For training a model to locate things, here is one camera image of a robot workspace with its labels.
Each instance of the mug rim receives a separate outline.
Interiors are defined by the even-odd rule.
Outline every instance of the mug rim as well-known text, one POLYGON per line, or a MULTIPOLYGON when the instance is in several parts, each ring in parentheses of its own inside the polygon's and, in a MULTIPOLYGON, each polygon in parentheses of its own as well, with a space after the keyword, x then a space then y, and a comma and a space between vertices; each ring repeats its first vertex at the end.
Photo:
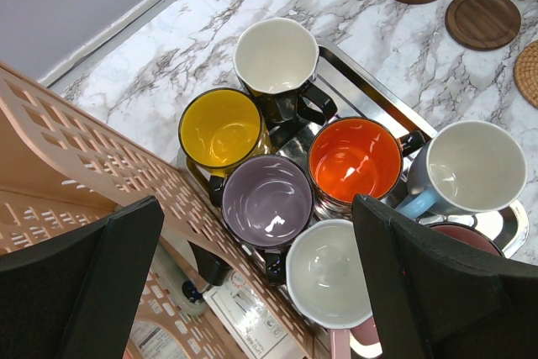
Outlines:
POLYGON ((309 319, 311 319, 315 323, 317 323, 317 324, 319 324, 319 325, 321 325, 321 326, 323 326, 323 327, 325 327, 327 329, 346 330, 346 329, 351 329, 351 328, 357 327, 358 325, 361 325, 367 319, 372 317, 372 306, 370 307, 369 314, 366 314, 364 317, 361 317, 359 320, 356 320, 355 322, 352 322, 352 323, 346 323, 346 324, 342 325, 342 324, 334 324, 334 323, 331 324, 331 323, 328 323, 326 321, 319 321, 319 319, 316 319, 315 316, 314 317, 311 316, 309 310, 304 309, 304 307, 303 307, 303 305, 301 303, 298 303, 297 295, 295 294, 295 292, 293 290, 293 287, 290 287, 290 284, 292 284, 292 283, 289 282, 290 267, 292 265, 290 263, 292 261, 292 260, 290 260, 290 257, 293 257, 293 253, 295 252, 295 250, 297 250, 297 245, 299 245, 301 240, 304 237, 306 237, 308 233, 311 233, 312 231, 315 231, 316 229, 318 229, 320 227, 325 227, 325 226, 328 226, 328 225, 331 225, 331 224, 336 224, 338 226, 350 227, 354 231, 353 222, 351 222, 350 220, 346 220, 346 219, 325 219, 325 220, 320 220, 318 223, 310 226, 303 233, 298 235, 295 238, 295 240, 293 241, 293 244, 290 247, 289 251, 287 252, 287 256, 286 256, 286 285, 287 285, 287 292, 289 293, 293 304, 295 304, 297 306, 300 313, 302 313, 304 316, 308 317, 309 319))
MULTIPOLYGON (((496 250, 496 252, 498 252, 498 256, 501 256, 501 257, 505 258, 505 255, 504 255, 503 251, 493 242, 493 240, 491 240, 489 237, 487 237, 482 232, 476 230, 474 227, 465 226, 464 224, 457 223, 457 222, 446 222, 446 221, 445 222, 427 224, 427 227, 430 228, 430 229, 433 229, 434 227, 439 227, 439 226, 461 227, 464 230, 469 230, 472 233, 474 233, 476 235, 479 235, 480 237, 485 239, 490 245, 493 246, 493 248, 496 250)), ((478 247, 475 247, 474 245, 471 245, 471 247, 476 248, 477 250, 483 251, 482 249, 480 249, 478 247)))
POLYGON ((228 229, 228 231, 234 235, 237 239, 241 240, 242 242, 244 242, 245 244, 247 244, 248 246, 252 247, 252 248, 255 248, 257 250, 262 250, 262 251, 266 251, 266 250, 278 250, 278 249, 281 249, 287 245, 290 245, 292 244, 298 237, 301 236, 301 234, 304 232, 304 229, 310 224, 310 220, 312 220, 312 216, 314 216, 314 205, 315 205, 315 194, 314 194, 314 189, 312 188, 312 184, 310 183, 310 180, 309 180, 309 177, 306 175, 306 173, 304 172, 303 168, 297 164, 295 161, 293 161, 292 159, 286 157, 286 156, 281 156, 281 155, 277 155, 277 154, 263 154, 263 155, 257 155, 257 156, 251 156, 249 157, 248 159, 246 159, 245 161, 243 161, 239 167, 237 167, 236 170, 234 170, 234 172, 232 172, 229 177, 226 179, 226 183, 224 184, 224 191, 223 191, 223 206, 221 206, 221 211, 223 212, 222 213, 222 218, 223 218, 223 221, 224 221, 224 224, 226 224, 226 228, 228 229), (297 235, 295 237, 293 237, 292 239, 288 240, 288 241, 285 241, 283 243, 280 243, 280 244, 277 244, 277 245, 268 245, 268 246, 262 246, 262 245, 256 245, 256 244, 252 244, 250 243, 249 241, 246 241, 243 237, 239 236, 233 229, 232 227, 229 225, 228 223, 228 220, 226 220, 226 217, 224 215, 224 193, 226 192, 226 184, 228 183, 228 181, 232 178, 232 176, 237 172, 237 170, 239 170, 245 163, 247 163, 248 161, 252 161, 252 160, 255 160, 255 159, 259 159, 259 158, 262 158, 262 157, 277 157, 281 160, 284 160, 284 161, 288 161, 290 163, 292 163, 294 166, 296 166, 299 171, 303 174, 304 176, 304 179, 306 180, 307 184, 309 185, 309 190, 310 190, 310 197, 311 197, 311 201, 310 201, 310 211, 309 211, 309 215, 308 215, 308 218, 305 220, 305 223, 301 226, 300 228, 300 231, 297 233, 297 235))
POLYGON ((181 146, 183 152, 185 153, 185 156, 187 156, 188 159, 191 159, 194 163, 198 164, 199 166, 201 166, 202 168, 204 168, 204 169, 206 169, 208 171, 215 170, 215 169, 226 170, 228 168, 236 166, 240 162, 243 162, 243 160, 252 153, 252 151, 256 148, 256 146, 258 144, 258 141, 260 140, 260 137, 261 137, 261 134, 263 133, 263 130, 264 130, 264 124, 263 124, 263 118, 261 116, 260 109, 258 108, 256 103, 254 102, 254 99, 252 98, 252 96, 250 94, 247 94, 246 92, 242 92, 241 90, 237 90, 236 88, 216 87, 216 88, 212 88, 212 89, 208 90, 207 92, 203 92, 202 94, 198 94, 189 104, 187 104, 187 106, 183 110, 182 117, 179 120, 179 126, 177 127, 177 137, 179 138, 179 145, 181 146), (244 156, 242 156, 240 159, 238 159, 237 161, 234 161, 233 163, 227 164, 225 166, 208 166, 206 164, 200 163, 199 161, 194 159, 187 152, 187 149, 185 148, 185 145, 183 144, 183 140, 182 140, 182 125, 183 125, 183 120, 185 119, 185 115, 187 114, 187 111, 194 105, 195 102, 197 102, 200 98, 202 98, 202 97, 204 97, 204 96, 206 96, 206 95, 208 95, 208 94, 210 94, 212 92, 219 92, 219 91, 223 91, 223 90, 230 91, 230 92, 237 92, 237 93, 247 97, 252 102, 252 104, 254 105, 254 107, 256 108, 256 111, 258 113, 260 129, 258 130, 258 136, 256 137, 256 141, 254 142, 254 145, 252 145, 252 147, 249 149, 249 151, 244 156))
POLYGON ((404 170, 404 155, 402 154, 402 148, 400 147, 400 144, 398 143, 398 140, 396 139, 396 136, 394 136, 392 134, 392 132, 390 130, 388 130, 383 124, 380 124, 378 123, 376 120, 374 119, 369 119, 369 118, 364 118, 364 117, 343 117, 343 118, 338 118, 338 119, 335 119, 333 122, 330 122, 328 123, 327 125, 325 125, 323 128, 321 128, 321 130, 316 134, 316 136, 312 139, 312 143, 310 144, 310 148, 309 148, 309 152, 307 154, 307 167, 309 169, 309 177, 312 178, 312 183, 314 184, 314 186, 316 187, 316 189, 318 189, 324 197, 327 197, 327 199, 329 199, 331 202, 333 203, 338 203, 338 204, 344 204, 345 206, 351 206, 353 204, 353 201, 351 202, 346 202, 346 201, 342 201, 341 199, 338 199, 338 198, 335 198, 331 195, 329 195, 326 191, 324 191, 321 186, 316 182, 315 178, 314 178, 314 174, 312 173, 312 166, 310 165, 310 154, 311 154, 311 151, 314 147, 314 143, 315 141, 318 139, 318 137, 327 130, 327 128, 329 128, 332 124, 336 124, 340 121, 345 121, 345 120, 350 120, 350 119, 359 119, 359 120, 363 120, 363 121, 370 121, 374 124, 376 124, 377 126, 381 127, 382 129, 384 129, 389 135, 390 137, 394 140, 394 142, 396 143, 396 147, 398 148, 398 151, 399 151, 399 154, 400 154, 400 168, 399 168, 399 171, 398 171, 398 176, 396 177, 396 181, 394 182, 394 184, 380 197, 377 197, 376 199, 383 199, 385 198, 387 195, 390 194, 390 192, 392 190, 394 190, 394 187, 396 187, 396 185, 398 184, 398 180, 400 179, 400 177, 402 176, 402 171, 404 170))
POLYGON ((525 189, 525 185, 527 183, 526 180, 527 180, 527 176, 528 176, 528 167, 527 167, 527 160, 525 159, 525 153, 523 152, 523 149, 515 141, 514 137, 506 129, 503 129, 500 126, 498 126, 496 124, 492 124, 491 122, 488 122, 488 121, 482 121, 480 119, 469 119, 467 121, 458 121, 458 122, 453 122, 452 124, 448 124, 445 128, 441 129, 437 133, 437 135, 435 135, 433 137, 432 140, 430 140, 430 142, 428 144, 428 150, 426 151, 426 172, 428 173, 428 180, 430 181, 432 187, 443 198, 444 201, 446 201, 450 205, 453 205, 453 206, 455 206, 455 207, 457 207, 457 208, 459 208, 461 210, 464 210, 466 212, 473 212, 475 214, 484 214, 484 213, 487 213, 487 212, 493 212, 495 210, 501 210, 501 209, 507 208, 513 201, 515 201, 518 198, 518 196, 525 189), (463 206, 463 205, 461 205, 459 203, 455 203, 452 200, 450 200, 449 198, 447 198, 446 195, 441 192, 439 187, 437 187, 437 185, 433 181, 431 181, 432 176, 431 176, 431 172, 430 172, 430 154, 431 154, 431 149, 435 144, 435 141, 438 140, 440 135, 445 133, 447 130, 449 130, 449 129, 453 128, 453 127, 459 126, 459 125, 463 125, 463 124, 482 124, 482 125, 486 125, 486 126, 489 126, 489 127, 493 127, 496 130, 502 132, 504 135, 508 136, 512 140, 512 143, 514 143, 514 145, 517 146, 517 150, 521 154, 521 157, 523 158, 522 160, 523 160, 523 169, 525 171, 525 180, 522 182, 522 184, 520 186, 520 189, 518 190, 517 194, 508 203, 505 203, 505 204, 503 204, 501 206, 498 206, 498 207, 495 207, 493 209, 469 209, 468 207, 465 207, 465 206, 463 206))
POLYGON ((257 21, 255 22, 254 24, 252 24, 250 27, 248 27, 247 29, 245 29, 241 35, 239 36, 239 38, 237 39, 237 42, 235 43, 235 49, 234 49, 234 54, 232 55, 232 63, 234 64, 234 71, 235 71, 235 74, 237 75, 237 77, 243 82, 245 83, 248 87, 250 87, 252 90, 254 90, 255 92, 260 92, 262 94, 269 94, 269 95, 277 95, 277 94, 280 94, 280 93, 283 93, 283 92, 289 92, 289 91, 294 91, 294 90, 297 90, 299 89, 305 82, 307 82, 311 77, 314 76, 314 73, 316 72, 316 67, 318 66, 318 59, 319 59, 319 45, 318 45, 318 41, 316 40, 316 37, 314 36, 314 34, 312 34, 310 32, 309 29, 306 29, 304 28, 299 22, 291 19, 291 18, 285 18, 285 17, 272 17, 272 18, 266 18, 265 20, 262 20, 262 21, 257 21), (239 69, 237 68, 237 50, 239 48, 239 43, 241 42, 242 39, 245 38, 245 36, 251 32, 253 29, 259 27, 260 25, 263 25, 263 24, 267 24, 269 22, 272 22, 272 21, 284 21, 286 23, 290 23, 290 24, 293 24, 293 25, 296 25, 298 27, 300 27, 301 29, 303 29, 304 31, 306 31, 308 34, 309 34, 309 37, 310 39, 314 42, 315 44, 315 58, 314 58, 314 65, 312 66, 312 69, 310 70, 310 73, 305 77, 305 79, 296 87, 294 88, 289 88, 287 90, 282 90, 281 92, 267 92, 266 90, 261 90, 260 88, 258 87, 255 87, 255 86, 252 86, 245 78, 244 76, 239 72, 239 69))

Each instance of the metal tray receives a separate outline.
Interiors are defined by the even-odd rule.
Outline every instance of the metal tray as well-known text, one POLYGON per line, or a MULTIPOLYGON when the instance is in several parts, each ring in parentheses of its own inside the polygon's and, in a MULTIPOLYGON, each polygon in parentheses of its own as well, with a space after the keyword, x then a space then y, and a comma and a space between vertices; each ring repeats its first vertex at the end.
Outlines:
MULTIPOLYGON (((319 64, 315 83, 329 94, 338 106, 338 114, 334 119, 349 116, 374 119, 389 129, 395 137, 405 135, 416 129, 422 131, 426 140, 436 135, 437 132, 433 127, 354 62, 340 48, 326 40, 318 39, 318 44, 319 64)), ((295 133, 284 136, 282 136, 282 131, 277 134, 278 129, 274 129, 272 138, 276 136, 277 140, 275 141, 282 145, 278 150, 278 154, 296 161, 306 171, 307 152, 314 136, 321 127, 317 124, 305 122, 298 123, 292 127, 295 133)), ((383 199, 383 202, 389 206, 395 207, 405 198, 407 194, 406 176, 415 156, 416 153, 404 159, 403 174, 397 186, 383 199)), ((201 176, 200 171, 192 163, 182 161, 181 156, 178 156, 177 164, 179 167, 186 166, 195 182, 202 189, 207 190, 207 179, 201 176)), ((325 211, 316 204, 313 223, 337 216, 337 214, 325 211)), ((529 233, 529 220, 519 201, 513 202, 508 208, 498 212, 449 217, 429 214, 421 217, 419 222, 431 224, 446 220, 468 225, 481 231, 493 240, 508 258, 523 245, 529 233)), ((243 248, 263 270, 265 265, 261 255, 246 245, 243 245, 243 248)), ((286 286, 281 286, 279 289, 288 298, 286 286)), ((312 328, 320 341, 328 347, 329 341, 324 330, 314 324, 312 324, 312 328)), ((381 353, 379 344, 362 346, 353 337, 351 337, 351 347, 358 355, 355 355, 355 357, 375 357, 381 353)))

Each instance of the mug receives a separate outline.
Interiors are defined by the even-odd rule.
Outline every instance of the mug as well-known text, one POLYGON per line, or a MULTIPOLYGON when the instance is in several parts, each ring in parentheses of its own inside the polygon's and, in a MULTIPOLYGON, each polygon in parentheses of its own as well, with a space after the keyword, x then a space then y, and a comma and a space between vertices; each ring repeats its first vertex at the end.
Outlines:
POLYGON ((313 211, 314 190, 287 157, 251 157, 224 185, 224 222, 238 239, 261 251, 271 285, 284 284, 286 247, 309 225, 313 211))
POLYGON ((373 325, 353 223, 328 219, 304 231, 287 254, 286 269, 295 306, 330 331, 331 357, 351 359, 350 329, 360 334, 356 327, 364 325, 372 332, 373 325))
POLYGON ((250 156, 272 151, 260 110, 248 94, 216 88, 192 100, 179 124, 188 159, 211 174, 209 199, 220 206, 224 178, 250 156))
POLYGON ((428 227, 479 250, 489 252, 495 256, 504 256, 504 253, 495 243, 472 227, 452 222, 435 223, 428 227))
POLYGON ((422 147, 416 130, 399 139, 365 118, 343 118, 324 127, 308 155, 309 175, 320 205, 349 214, 358 193, 381 199, 394 188, 404 157, 422 147))
POLYGON ((477 214, 510 205, 523 191, 527 166, 504 129, 484 121, 450 124, 424 147, 409 169, 409 196, 396 208, 415 219, 477 214))
POLYGON ((336 114, 336 104, 314 84, 319 47, 301 24, 271 18, 250 26, 237 41, 234 68, 255 97, 267 122, 281 124, 298 116, 323 125, 336 114), (302 100, 308 99, 320 111, 302 100))

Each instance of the marble surface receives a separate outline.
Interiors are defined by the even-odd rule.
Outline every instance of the marble surface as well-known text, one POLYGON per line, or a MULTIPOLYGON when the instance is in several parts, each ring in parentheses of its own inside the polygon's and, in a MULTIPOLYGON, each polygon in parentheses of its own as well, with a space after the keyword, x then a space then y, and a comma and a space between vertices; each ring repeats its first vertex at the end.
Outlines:
POLYGON ((172 161, 182 110, 212 87, 238 87, 231 56, 256 21, 289 17, 336 43, 437 129, 485 119, 520 143, 529 177, 520 197, 530 237, 515 259, 538 264, 538 111, 517 91, 517 55, 538 40, 538 0, 512 0, 520 34, 476 52, 446 32, 451 0, 177 0, 61 94, 130 139, 172 161))

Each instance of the yellow mug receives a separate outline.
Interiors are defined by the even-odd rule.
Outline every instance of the yellow mug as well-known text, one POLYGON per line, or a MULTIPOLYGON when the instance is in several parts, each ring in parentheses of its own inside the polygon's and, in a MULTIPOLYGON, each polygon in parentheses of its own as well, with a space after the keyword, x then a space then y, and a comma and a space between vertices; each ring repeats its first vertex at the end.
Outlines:
POLYGON ((239 90, 215 88, 187 105, 179 124, 187 160, 209 172, 209 199, 220 206, 224 179, 251 156, 271 153, 260 110, 239 90))

